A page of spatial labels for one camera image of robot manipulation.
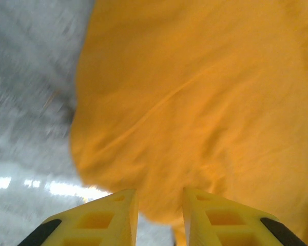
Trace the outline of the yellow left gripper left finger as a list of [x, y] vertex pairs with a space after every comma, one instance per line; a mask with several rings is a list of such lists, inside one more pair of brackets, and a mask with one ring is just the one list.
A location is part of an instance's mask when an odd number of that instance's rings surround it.
[[135, 245], [138, 196], [126, 189], [43, 221], [20, 245]]

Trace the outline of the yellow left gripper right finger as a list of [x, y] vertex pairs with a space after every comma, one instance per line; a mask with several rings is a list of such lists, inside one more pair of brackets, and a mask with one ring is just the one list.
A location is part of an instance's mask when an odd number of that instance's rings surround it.
[[183, 190], [187, 245], [304, 245], [275, 216], [193, 188]]

